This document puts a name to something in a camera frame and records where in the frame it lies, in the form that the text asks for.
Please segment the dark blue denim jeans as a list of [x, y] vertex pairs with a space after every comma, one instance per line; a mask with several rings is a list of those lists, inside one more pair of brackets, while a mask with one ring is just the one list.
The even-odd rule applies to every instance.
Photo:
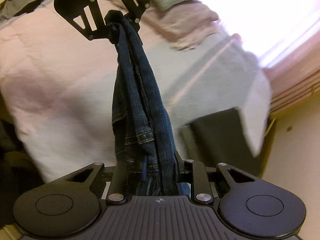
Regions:
[[109, 11], [105, 21], [118, 53], [112, 102], [116, 158], [132, 161], [141, 172], [137, 195], [189, 195], [189, 185], [177, 182], [170, 119], [140, 37], [120, 11]]

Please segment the folded black garment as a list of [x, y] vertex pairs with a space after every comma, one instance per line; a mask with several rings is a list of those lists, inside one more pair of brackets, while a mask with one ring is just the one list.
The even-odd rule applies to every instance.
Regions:
[[187, 157], [207, 167], [227, 163], [258, 176], [261, 160], [252, 155], [236, 108], [194, 119], [179, 130]]

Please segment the folded beige blanket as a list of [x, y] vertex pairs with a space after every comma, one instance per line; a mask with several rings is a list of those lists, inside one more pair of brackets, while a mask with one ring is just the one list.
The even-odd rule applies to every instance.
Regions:
[[176, 50], [191, 50], [207, 36], [217, 33], [219, 16], [199, 1], [187, 1], [161, 11], [155, 4], [144, 12], [141, 25], [147, 25]]

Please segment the pink curtain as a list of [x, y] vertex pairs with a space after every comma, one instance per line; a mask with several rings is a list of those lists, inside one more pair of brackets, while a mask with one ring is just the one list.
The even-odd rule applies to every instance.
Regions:
[[319, 92], [319, 43], [305, 44], [264, 69], [270, 81], [270, 115], [278, 115]]

